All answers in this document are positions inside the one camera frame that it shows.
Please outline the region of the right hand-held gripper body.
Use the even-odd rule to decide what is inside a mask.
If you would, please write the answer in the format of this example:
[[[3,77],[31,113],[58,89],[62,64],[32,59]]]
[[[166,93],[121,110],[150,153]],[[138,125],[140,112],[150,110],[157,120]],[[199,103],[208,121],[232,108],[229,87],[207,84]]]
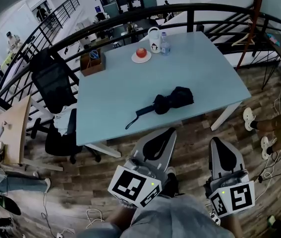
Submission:
[[[231,143],[213,137],[209,143],[206,197],[218,217],[225,217],[255,205],[254,181],[249,179],[242,154]]]

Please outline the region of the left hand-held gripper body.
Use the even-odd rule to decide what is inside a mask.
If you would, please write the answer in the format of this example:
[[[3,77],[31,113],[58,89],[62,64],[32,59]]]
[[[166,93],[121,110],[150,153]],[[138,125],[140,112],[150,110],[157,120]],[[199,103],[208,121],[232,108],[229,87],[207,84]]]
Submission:
[[[163,190],[176,130],[153,131],[138,140],[123,166],[118,166],[108,192],[128,206],[146,207]]]

